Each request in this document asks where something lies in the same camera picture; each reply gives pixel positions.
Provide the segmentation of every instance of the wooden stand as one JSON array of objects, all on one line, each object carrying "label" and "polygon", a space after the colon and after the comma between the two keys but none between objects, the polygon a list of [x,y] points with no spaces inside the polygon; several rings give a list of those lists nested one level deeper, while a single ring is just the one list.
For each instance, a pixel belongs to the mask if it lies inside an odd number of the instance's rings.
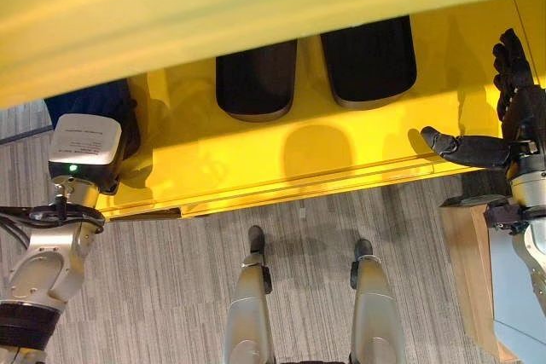
[{"label": "wooden stand", "polygon": [[489,235],[483,216],[485,205],[449,205],[440,210],[465,333],[501,363],[518,361],[497,341],[493,329]]}]

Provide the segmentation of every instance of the gray carpet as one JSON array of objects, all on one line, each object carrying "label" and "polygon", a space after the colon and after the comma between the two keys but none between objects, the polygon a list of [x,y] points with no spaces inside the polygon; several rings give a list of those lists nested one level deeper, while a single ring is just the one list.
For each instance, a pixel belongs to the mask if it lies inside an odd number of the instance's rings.
[{"label": "gray carpet", "polygon": [[0,110],[0,140],[51,125],[43,100]]},{"label": "gray carpet", "polygon": [[[50,134],[0,147],[0,204],[48,199]],[[352,247],[373,243],[398,300],[408,363],[493,363],[467,338],[440,227],[448,197],[502,192],[472,173],[225,212],[193,220],[117,222],[96,238],[86,280],[48,347],[49,363],[219,363],[246,232],[267,233],[268,296],[278,362],[346,361]],[[20,255],[0,234],[3,284]]]}]

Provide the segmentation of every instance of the yellow tabletop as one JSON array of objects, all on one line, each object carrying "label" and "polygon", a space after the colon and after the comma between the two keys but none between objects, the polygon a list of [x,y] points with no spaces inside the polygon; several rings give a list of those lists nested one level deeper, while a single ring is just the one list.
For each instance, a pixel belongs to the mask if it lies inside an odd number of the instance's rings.
[{"label": "yellow tabletop", "polygon": [[[544,13],[543,0],[525,2],[526,20]],[[316,36],[298,42],[292,109],[269,123],[218,107],[214,59],[131,78],[142,146],[99,209],[115,218],[178,208],[189,217],[470,170],[431,153],[419,130],[499,136],[492,46],[513,27],[537,70],[543,35],[532,35],[531,53],[515,0],[414,14],[411,25],[417,81],[368,111],[335,104]]]}]

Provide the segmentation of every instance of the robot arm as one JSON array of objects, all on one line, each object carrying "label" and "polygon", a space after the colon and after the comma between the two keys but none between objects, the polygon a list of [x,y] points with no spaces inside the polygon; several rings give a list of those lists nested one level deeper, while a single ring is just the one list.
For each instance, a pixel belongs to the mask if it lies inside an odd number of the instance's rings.
[{"label": "robot arm", "polygon": [[54,200],[34,208],[0,207],[12,232],[17,225],[32,229],[0,300],[0,364],[45,362],[45,347],[84,282],[84,260],[103,230],[98,194],[115,193],[121,161],[139,144],[124,80],[46,104],[55,124],[49,150]]},{"label": "robot arm", "polygon": [[546,94],[533,83],[520,40],[509,29],[493,48],[500,91],[497,115],[502,138],[449,136],[432,127],[421,135],[442,158],[461,165],[503,169],[515,204],[492,202],[485,212],[490,228],[510,230],[513,246],[531,274],[546,315]]}]

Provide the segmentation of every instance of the white surface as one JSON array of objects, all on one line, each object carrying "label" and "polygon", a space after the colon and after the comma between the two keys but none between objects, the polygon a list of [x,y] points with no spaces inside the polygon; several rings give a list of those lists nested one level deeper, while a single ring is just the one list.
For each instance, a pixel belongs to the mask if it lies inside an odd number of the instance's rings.
[{"label": "white surface", "polygon": [[489,230],[495,334],[525,364],[546,363],[546,317],[506,231]]},{"label": "white surface", "polygon": [[64,114],[55,127],[49,160],[70,164],[110,164],[120,137],[121,126],[114,119],[89,114]]}]

